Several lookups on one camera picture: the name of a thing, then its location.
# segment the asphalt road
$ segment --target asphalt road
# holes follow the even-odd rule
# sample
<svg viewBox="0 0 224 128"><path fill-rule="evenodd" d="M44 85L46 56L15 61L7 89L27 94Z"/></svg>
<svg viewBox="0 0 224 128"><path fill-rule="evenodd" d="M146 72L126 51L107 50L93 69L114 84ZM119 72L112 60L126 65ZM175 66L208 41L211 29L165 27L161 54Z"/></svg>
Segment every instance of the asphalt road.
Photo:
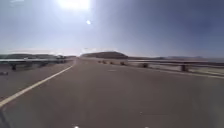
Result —
<svg viewBox="0 0 224 128"><path fill-rule="evenodd" d="M223 128L223 97L224 79L77 60L4 114L11 128Z"/></svg>

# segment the lane marking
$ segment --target lane marking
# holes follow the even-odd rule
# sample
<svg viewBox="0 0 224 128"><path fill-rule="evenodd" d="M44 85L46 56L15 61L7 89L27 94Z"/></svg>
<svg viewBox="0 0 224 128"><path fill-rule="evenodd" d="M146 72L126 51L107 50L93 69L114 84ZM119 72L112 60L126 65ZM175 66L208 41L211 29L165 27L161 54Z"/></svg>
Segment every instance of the lane marking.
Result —
<svg viewBox="0 0 224 128"><path fill-rule="evenodd" d="M6 98L6 99L4 99L3 101L0 102L0 108L2 108L4 105L8 104L9 102L15 100L15 99L18 98L19 96L22 96L23 94L27 93L28 91L31 91L31 90L34 89L35 87L37 87L37 86L39 86L39 85L45 83L46 81L48 81L48 80L50 80L50 79L52 79L52 78L54 78L54 77L56 77L56 76L62 74L62 73L65 72L65 71L71 69L73 66L74 66L74 64L73 64L72 66L70 66L70 67L68 67L68 68L66 68L66 69L64 69L64 70L62 70L62 71L60 71L60 72L58 72L58 73L56 73L56 74L50 76L50 77L47 77L47 78L45 78L45 79L43 79L43 80L41 80L41 81L39 81L39 82L37 82L37 83L35 83L35 84L33 84L33 85L31 85L31 86L29 86L29 87L23 89L23 90L20 91L20 92L17 92L17 93L15 93L15 94L13 94L12 96L9 96L8 98Z"/></svg>

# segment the sunlight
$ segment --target sunlight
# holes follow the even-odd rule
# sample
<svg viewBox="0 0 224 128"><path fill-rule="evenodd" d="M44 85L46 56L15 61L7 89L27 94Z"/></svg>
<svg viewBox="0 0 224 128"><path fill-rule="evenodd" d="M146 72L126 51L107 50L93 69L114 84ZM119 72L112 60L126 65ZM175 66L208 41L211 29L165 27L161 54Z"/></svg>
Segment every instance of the sunlight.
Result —
<svg viewBox="0 0 224 128"><path fill-rule="evenodd" d="M89 0L58 0L59 5L64 9L88 10Z"/></svg>

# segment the hill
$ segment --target hill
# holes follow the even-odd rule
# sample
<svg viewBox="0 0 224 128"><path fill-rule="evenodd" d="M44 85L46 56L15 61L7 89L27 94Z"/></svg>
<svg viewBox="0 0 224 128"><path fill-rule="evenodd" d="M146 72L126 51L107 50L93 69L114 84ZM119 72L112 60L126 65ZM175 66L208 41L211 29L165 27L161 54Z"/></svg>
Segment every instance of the hill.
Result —
<svg viewBox="0 0 224 128"><path fill-rule="evenodd" d="M95 57L95 58L105 58L105 59L128 59L128 56L119 52L97 52L97 53L87 53L81 55L81 57Z"/></svg>

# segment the blue sky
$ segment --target blue sky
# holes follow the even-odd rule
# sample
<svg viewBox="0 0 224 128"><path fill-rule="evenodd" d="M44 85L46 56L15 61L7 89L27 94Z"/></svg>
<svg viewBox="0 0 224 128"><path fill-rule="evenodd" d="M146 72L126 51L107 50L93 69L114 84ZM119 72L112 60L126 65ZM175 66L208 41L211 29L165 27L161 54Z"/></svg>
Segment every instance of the blue sky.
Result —
<svg viewBox="0 0 224 128"><path fill-rule="evenodd" d="M89 1L74 10L58 0L1 0L0 53L224 57L221 0Z"/></svg>

